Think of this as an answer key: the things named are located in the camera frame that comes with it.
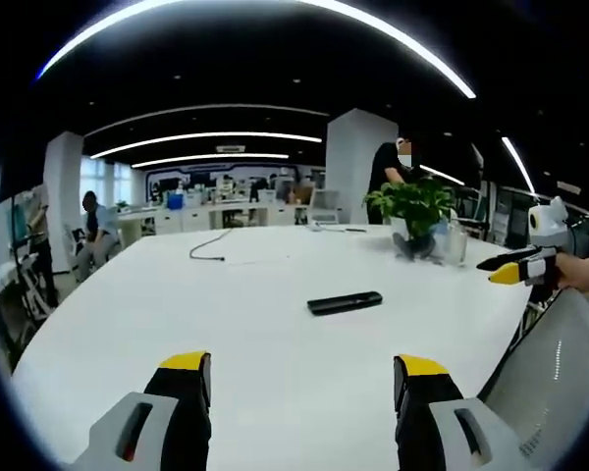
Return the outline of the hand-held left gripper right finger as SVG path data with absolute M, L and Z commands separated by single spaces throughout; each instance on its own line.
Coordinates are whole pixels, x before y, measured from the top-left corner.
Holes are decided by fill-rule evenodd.
M 401 470 L 519 470 L 513 430 L 476 397 L 465 398 L 434 360 L 394 358 L 395 439 Z

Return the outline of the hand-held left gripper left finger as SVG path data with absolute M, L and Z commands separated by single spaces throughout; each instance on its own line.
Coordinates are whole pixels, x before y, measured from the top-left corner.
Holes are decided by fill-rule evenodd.
M 143 392 L 130 392 L 89 430 L 73 470 L 204 470 L 211 422 L 211 355 L 164 360 Z

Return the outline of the person's right hand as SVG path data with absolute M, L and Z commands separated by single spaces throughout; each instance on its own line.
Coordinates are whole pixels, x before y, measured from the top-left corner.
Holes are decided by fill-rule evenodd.
M 559 288 L 576 288 L 589 292 L 589 258 L 582 259 L 573 255 L 559 253 L 556 266 L 561 272 Z

